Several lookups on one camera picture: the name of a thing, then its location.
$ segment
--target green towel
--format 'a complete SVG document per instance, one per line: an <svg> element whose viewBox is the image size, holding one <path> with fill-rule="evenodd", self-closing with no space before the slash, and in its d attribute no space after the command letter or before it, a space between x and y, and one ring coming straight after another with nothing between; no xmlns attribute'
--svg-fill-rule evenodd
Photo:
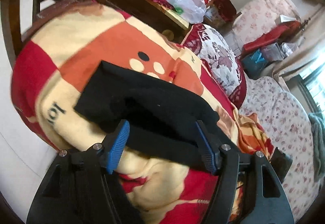
<svg viewBox="0 0 325 224"><path fill-rule="evenodd" d="M314 169L315 180L325 176L325 123L321 113L308 115L311 122L311 132L314 138Z"/></svg>

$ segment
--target window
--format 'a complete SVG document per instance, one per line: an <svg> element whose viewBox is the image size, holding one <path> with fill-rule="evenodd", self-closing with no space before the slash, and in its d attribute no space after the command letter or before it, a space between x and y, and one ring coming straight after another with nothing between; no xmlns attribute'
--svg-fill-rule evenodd
<svg viewBox="0 0 325 224"><path fill-rule="evenodd" d="M320 54L312 66L303 71L300 76L305 96L312 104L312 109L325 116L325 53Z"/></svg>

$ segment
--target silver bolt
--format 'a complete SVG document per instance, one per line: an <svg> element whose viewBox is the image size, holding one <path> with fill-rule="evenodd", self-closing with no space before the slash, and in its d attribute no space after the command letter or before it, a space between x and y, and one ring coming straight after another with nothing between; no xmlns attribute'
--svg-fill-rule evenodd
<svg viewBox="0 0 325 224"><path fill-rule="evenodd" d="M260 150L256 152L256 155L260 158L264 157L264 153L262 153Z"/></svg>
<svg viewBox="0 0 325 224"><path fill-rule="evenodd" d="M93 148L95 150L100 150L102 147L103 147L103 145L101 143L95 143L94 146L93 146Z"/></svg>
<svg viewBox="0 0 325 224"><path fill-rule="evenodd" d="M66 156L67 154L68 154L68 152L67 152L66 150L62 150L62 151L59 152L59 155L60 155L61 157L64 157L64 156Z"/></svg>
<svg viewBox="0 0 325 224"><path fill-rule="evenodd" d="M222 148L223 150L230 150L230 146L229 146L228 144L223 144L223 145L221 145L221 148Z"/></svg>

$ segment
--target red and orange fabric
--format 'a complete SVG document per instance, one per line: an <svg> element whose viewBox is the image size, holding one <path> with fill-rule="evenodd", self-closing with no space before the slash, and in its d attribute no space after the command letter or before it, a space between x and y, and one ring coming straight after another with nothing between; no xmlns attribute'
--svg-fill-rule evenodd
<svg viewBox="0 0 325 224"><path fill-rule="evenodd" d="M139 51L150 60L139 60ZM243 152L262 150L270 158L273 146L256 115L240 116L195 54L138 19L95 3L75 6L43 25L13 70L13 104L26 125L55 149L86 150L105 137L73 109L101 60L200 95L219 113L217 125ZM150 224L200 223L217 183L216 176L128 148L117 172L129 200ZM238 189L232 219L241 197Z"/></svg>

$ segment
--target white floor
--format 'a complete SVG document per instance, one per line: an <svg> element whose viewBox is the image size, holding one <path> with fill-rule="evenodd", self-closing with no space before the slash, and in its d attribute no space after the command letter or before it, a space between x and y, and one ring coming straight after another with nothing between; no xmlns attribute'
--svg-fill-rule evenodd
<svg viewBox="0 0 325 224"><path fill-rule="evenodd" d="M22 1L21 28L24 32L31 26L32 0ZM34 195L56 152L27 128L11 103L12 69L1 21L0 32L0 191L25 222Z"/></svg>

